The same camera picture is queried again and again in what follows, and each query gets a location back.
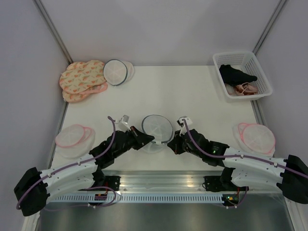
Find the blue-zip mesh laundry bag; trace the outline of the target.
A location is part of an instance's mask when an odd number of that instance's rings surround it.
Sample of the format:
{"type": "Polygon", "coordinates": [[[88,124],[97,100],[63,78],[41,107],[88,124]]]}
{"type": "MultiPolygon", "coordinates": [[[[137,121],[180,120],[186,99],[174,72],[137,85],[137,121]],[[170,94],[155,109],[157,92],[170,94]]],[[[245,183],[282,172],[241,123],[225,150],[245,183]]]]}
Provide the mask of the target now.
{"type": "Polygon", "coordinates": [[[150,154],[158,153],[167,147],[173,139],[171,122],[162,115],[148,115],[141,122],[144,134],[153,136],[154,139],[142,149],[150,154]]]}

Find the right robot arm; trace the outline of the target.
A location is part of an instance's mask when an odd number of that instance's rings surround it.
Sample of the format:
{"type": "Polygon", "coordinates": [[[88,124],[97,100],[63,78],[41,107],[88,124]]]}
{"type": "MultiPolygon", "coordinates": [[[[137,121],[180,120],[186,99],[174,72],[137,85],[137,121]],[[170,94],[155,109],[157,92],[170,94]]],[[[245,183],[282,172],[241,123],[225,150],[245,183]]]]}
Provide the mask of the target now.
{"type": "Polygon", "coordinates": [[[175,154],[190,153],[210,166],[223,168],[219,185],[207,188],[211,192],[237,188],[278,190],[291,201],[308,202],[308,167],[297,156],[283,159],[249,154],[224,143],[209,141],[195,129],[184,134],[176,131],[168,147],[175,154]]]}

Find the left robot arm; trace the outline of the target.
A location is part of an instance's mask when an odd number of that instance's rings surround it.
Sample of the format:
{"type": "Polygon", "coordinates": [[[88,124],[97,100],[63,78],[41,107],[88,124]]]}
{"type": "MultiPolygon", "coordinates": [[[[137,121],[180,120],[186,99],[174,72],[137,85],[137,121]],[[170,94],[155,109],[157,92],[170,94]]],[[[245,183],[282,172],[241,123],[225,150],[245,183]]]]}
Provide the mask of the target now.
{"type": "Polygon", "coordinates": [[[67,165],[41,171],[30,168],[13,190],[18,200],[16,208],[27,217],[63,194],[102,190],[106,186],[103,169],[130,149],[139,150],[153,140],[154,136],[132,126],[125,132],[115,130],[107,140],[67,165]]]}

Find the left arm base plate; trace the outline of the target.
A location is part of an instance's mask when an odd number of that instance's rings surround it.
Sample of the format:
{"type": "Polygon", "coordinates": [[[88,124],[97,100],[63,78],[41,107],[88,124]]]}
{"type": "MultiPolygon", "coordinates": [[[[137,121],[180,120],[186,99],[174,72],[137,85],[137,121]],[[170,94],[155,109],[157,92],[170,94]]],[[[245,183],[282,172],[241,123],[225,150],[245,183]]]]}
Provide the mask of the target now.
{"type": "Polygon", "coordinates": [[[120,179],[120,176],[106,176],[103,181],[94,183],[90,189],[82,189],[82,191],[108,191],[107,187],[114,191],[118,191],[120,187],[120,179]]]}

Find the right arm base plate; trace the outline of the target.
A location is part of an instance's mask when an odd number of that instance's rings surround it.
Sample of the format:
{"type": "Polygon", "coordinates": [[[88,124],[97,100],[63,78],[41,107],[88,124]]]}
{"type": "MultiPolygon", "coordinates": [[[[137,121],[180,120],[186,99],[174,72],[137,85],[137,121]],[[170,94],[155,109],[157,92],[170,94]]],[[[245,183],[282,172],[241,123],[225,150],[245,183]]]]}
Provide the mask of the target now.
{"type": "Polygon", "coordinates": [[[244,192],[245,187],[238,187],[233,184],[231,181],[223,181],[220,179],[220,176],[204,176],[204,182],[202,184],[203,188],[207,192],[244,192]]]}

